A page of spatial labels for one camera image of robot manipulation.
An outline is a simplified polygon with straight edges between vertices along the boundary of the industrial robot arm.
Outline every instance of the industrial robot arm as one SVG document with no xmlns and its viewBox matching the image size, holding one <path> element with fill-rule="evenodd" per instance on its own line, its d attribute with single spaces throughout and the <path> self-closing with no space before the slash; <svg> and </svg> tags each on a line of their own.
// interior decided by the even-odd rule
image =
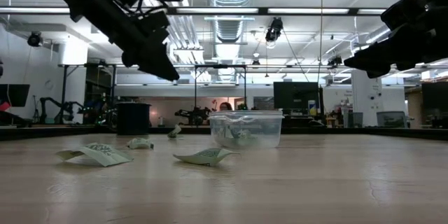
<svg viewBox="0 0 448 224">
<path fill-rule="evenodd" d="M 62 108 L 63 111 L 66 111 L 69 114 L 70 118 L 73 118 L 73 104 L 79 104 L 76 101 L 68 101 L 68 102 L 65 102 L 64 105 L 62 105 L 61 103 L 59 103 L 58 101 L 54 100 L 51 97 L 42 97 L 40 99 L 40 101 L 41 101 L 42 111 L 41 111 L 41 117 L 39 119 L 39 123 L 41 123 L 41 124 L 45 124 L 45 119 L 47 118 L 46 102 L 52 102 L 58 108 Z"/>
<path fill-rule="evenodd" d="M 417 63 L 442 60 L 448 51 L 447 16 L 448 0 L 400 0 L 381 14 L 392 31 L 389 38 L 355 53 L 344 64 L 377 78 L 392 64 L 404 71 Z"/>
<path fill-rule="evenodd" d="M 64 0 L 70 8 L 74 22 L 87 18 L 109 42 L 122 49 L 122 61 L 126 67 L 134 64 L 140 71 L 165 78 L 169 81 L 179 79 L 175 68 L 167 56 L 168 37 L 166 28 L 169 21 L 165 12 L 158 11 L 167 6 L 165 1 L 156 0 L 161 6 L 143 12 L 143 0 Z M 138 3 L 136 10 L 131 10 Z"/>
</svg>

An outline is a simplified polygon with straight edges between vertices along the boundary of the black trash can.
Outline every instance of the black trash can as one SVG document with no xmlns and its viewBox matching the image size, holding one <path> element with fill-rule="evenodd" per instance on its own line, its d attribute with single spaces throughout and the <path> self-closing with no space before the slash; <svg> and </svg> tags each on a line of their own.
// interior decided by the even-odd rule
<svg viewBox="0 0 448 224">
<path fill-rule="evenodd" d="M 117 134 L 144 135 L 149 130 L 150 104 L 122 102 L 117 104 Z"/>
</svg>

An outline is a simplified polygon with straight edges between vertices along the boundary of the clear plastic container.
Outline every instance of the clear plastic container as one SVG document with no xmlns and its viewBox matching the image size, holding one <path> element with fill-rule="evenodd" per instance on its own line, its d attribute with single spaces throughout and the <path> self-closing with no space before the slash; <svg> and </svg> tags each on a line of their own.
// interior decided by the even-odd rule
<svg viewBox="0 0 448 224">
<path fill-rule="evenodd" d="M 219 111 L 210 114 L 211 135 L 227 148 L 275 148 L 280 142 L 281 111 Z"/>
</svg>

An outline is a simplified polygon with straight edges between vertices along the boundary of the small object on table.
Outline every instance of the small object on table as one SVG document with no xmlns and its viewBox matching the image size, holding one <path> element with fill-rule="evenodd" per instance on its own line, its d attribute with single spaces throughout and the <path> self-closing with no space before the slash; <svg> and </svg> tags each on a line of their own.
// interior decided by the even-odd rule
<svg viewBox="0 0 448 224">
<path fill-rule="evenodd" d="M 134 159 L 130 155 L 116 150 L 108 144 L 102 143 L 91 143 L 79 148 L 78 150 L 63 150 L 56 153 L 56 156 L 63 161 L 67 161 L 82 155 L 87 155 L 88 157 L 93 158 L 104 167 L 118 165 L 124 162 L 131 162 Z"/>
<path fill-rule="evenodd" d="M 182 130 L 182 128 L 179 125 L 174 126 L 174 129 L 168 133 L 168 138 L 169 139 L 176 139 L 177 138 L 177 134 Z"/>
<path fill-rule="evenodd" d="M 154 143 L 151 143 L 149 139 L 134 138 L 127 142 L 127 147 L 134 150 L 138 148 L 148 148 L 154 150 Z"/>
<path fill-rule="evenodd" d="M 205 165 L 215 167 L 223 158 L 231 154 L 239 154 L 223 148 L 208 148 L 194 155 L 175 155 L 173 156 L 180 161 L 184 161 L 194 165 Z"/>
</svg>

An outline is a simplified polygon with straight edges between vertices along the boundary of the computer monitor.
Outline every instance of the computer monitor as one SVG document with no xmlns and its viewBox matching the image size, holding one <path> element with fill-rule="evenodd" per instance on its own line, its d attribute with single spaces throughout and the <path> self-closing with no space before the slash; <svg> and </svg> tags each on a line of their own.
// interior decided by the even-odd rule
<svg viewBox="0 0 448 224">
<path fill-rule="evenodd" d="M 421 85 L 423 93 L 423 107 L 425 109 L 439 109 L 448 111 L 448 83 L 423 83 Z"/>
<path fill-rule="evenodd" d="M 24 107 L 27 104 L 29 85 L 0 84 L 0 100 L 13 107 Z"/>
<path fill-rule="evenodd" d="M 319 85 L 313 82 L 275 82 L 274 108 L 308 110 L 308 101 L 319 107 Z"/>
</svg>

